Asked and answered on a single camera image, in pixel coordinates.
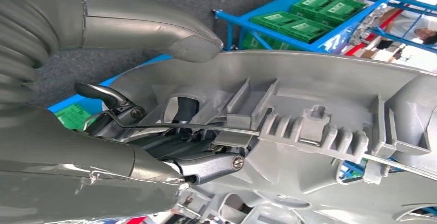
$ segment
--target bolt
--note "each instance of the bolt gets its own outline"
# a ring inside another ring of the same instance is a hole
[[[135,108],[130,112],[130,116],[135,119],[142,118],[144,115],[144,111],[140,108]]]
[[[241,156],[235,156],[232,159],[232,169],[240,170],[244,165],[244,158]]]
[[[190,188],[190,184],[189,183],[182,183],[182,184],[179,185],[178,190],[183,192],[183,191],[188,190],[189,188]]]

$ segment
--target gray floor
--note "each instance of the gray floor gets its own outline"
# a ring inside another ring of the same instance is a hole
[[[159,1],[189,10],[225,40],[224,23],[214,19],[212,9],[242,15],[272,0],[226,0],[223,3],[217,0]],[[34,103],[50,106],[73,95],[75,81],[99,83],[157,55],[157,52],[146,49],[60,51],[52,56],[48,65],[39,70],[39,80],[30,85],[37,92]]]

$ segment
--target red stripe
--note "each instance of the red stripe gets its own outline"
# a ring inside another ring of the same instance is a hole
[[[400,15],[403,12],[403,10],[398,10],[396,13],[394,13],[390,18],[388,18],[385,22],[381,24],[381,28],[387,27],[390,22],[392,22],[398,15]],[[367,36],[366,41],[371,41],[376,37],[375,34],[370,34]],[[344,55],[346,56],[353,56],[359,49],[362,49],[366,46],[366,43],[362,42],[359,45],[355,46],[354,48],[350,49],[348,52],[346,52]]]
[[[142,223],[145,219],[147,219],[147,216],[146,216],[146,217],[137,217],[137,218],[134,218],[134,219],[128,221],[127,224],[140,224],[140,223]]]

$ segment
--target white shirt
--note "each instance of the white shirt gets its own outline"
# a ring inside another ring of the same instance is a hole
[[[417,0],[417,1],[431,4],[431,5],[437,5],[437,0]],[[423,8],[417,6],[410,6],[410,7],[417,10],[423,10]],[[407,10],[403,11],[393,21],[393,26],[389,33],[394,36],[402,38],[402,36],[404,36],[404,34],[408,31],[408,29],[410,29],[410,27],[414,24],[414,22],[420,15],[421,14],[412,11],[407,11]],[[404,39],[413,40],[415,38],[418,38],[418,35],[416,34],[416,30],[422,28],[437,30],[437,19],[432,16],[422,15],[422,17],[417,21],[414,27],[412,27],[407,32]]]

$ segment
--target injection molded plastic housing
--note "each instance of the injection molded plastic housing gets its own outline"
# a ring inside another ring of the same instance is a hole
[[[436,182],[407,171],[389,173],[373,161],[364,177],[343,182],[340,167],[368,153],[435,173],[436,84],[433,73],[396,64],[251,50],[221,53],[202,64],[153,63],[125,72],[111,87],[147,110],[142,123],[171,120],[164,110],[184,96],[199,101],[192,124],[221,120],[260,130],[259,137],[216,137],[216,145],[250,151],[240,171],[183,193],[180,203],[195,198],[188,208],[201,219],[387,224],[435,221],[413,211],[437,205]],[[226,205],[233,194],[252,212]]]

